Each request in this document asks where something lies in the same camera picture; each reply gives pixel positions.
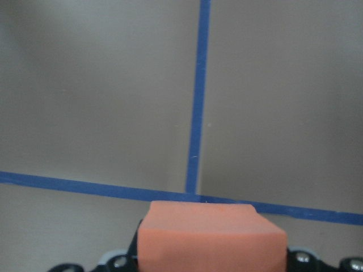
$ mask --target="blue line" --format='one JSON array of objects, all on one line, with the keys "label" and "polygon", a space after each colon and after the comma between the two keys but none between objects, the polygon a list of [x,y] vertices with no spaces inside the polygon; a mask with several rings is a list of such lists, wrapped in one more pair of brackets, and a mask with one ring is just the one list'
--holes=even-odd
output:
[{"label": "blue line", "polygon": [[197,194],[129,188],[8,172],[0,172],[0,184],[1,183],[140,201],[169,200],[209,203],[245,203],[253,205],[259,213],[279,214],[298,219],[363,226],[363,214],[355,214],[351,212],[309,209],[304,207],[285,206],[255,201],[235,201],[228,198],[211,197],[207,195],[200,196]]},{"label": "blue line", "polygon": [[200,0],[192,125],[189,145],[187,180],[185,183],[185,192],[192,194],[197,193],[200,143],[203,124],[206,60],[208,52],[209,14],[210,0]]}]

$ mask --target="gray floor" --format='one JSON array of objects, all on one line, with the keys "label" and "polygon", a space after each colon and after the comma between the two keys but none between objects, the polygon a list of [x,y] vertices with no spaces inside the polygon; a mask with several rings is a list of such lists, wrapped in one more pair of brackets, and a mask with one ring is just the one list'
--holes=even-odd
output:
[{"label": "gray floor", "polygon": [[[1,1],[0,171],[183,192],[198,1]],[[199,192],[363,213],[363,2],[213,1]],[[0,271],[94,267],[149,203],[0,184]],[[363,227],[265,215],[336,265]]]}]

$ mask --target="metal bolt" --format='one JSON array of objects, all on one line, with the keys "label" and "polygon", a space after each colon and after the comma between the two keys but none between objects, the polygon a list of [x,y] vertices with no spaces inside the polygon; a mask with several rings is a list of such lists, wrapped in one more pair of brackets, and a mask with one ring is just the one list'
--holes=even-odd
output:
[{"label": "metal bolt", "polygon": [[115,262],[113,263],[114,267],[119,268],[123,267],[127,263],[127,259],[125,256],[121,256],[117,259],[115,259]]},{"label": "metal bolt", "polygon": [[296,253],[296,259],[299,262],[309,262],[310,256],[308,254],[306,254],[305,252],[298,252],[298,253]]},{"label": "metal bolt", "polygon": [[350,262],[351,268],[356,271],[363,271],[363,262],[360,260],[352,259]]}]

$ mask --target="orange object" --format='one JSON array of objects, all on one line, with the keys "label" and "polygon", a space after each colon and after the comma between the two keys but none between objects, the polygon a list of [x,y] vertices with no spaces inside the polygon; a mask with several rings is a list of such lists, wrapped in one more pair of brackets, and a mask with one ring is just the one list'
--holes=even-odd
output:
[{"label": "orange object", "polygon": [[138,229],[140,272],[285,272],[286,233],[251,205],[153,201]]}]

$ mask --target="blue tape strip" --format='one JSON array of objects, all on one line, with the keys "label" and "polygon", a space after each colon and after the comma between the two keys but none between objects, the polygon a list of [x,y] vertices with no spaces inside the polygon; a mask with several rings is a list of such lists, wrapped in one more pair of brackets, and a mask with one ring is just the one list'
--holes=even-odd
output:
[{"label": "blue tape strip", "polygon": [[185,192],[197,192],[200,143],[203,121],[206,60],[208,52],[210,0],[200,0],[197,63],[195,73],[194,101],[192,111],[191,137]]},{"label": "blue tape strip", "polygon": [[208,203],[244,203],[253,205],[259,213],[279,214],[298,219],[363,226],[363,214],[354,214],[350,212],[308,209],[304,207],[276,205],[254,201],[235,201],[228,198],[211,197],[206,195],[200,196],[197,194],[129,188],[8,172],[0,172],[0,183],[140,201],[170,200]]}]

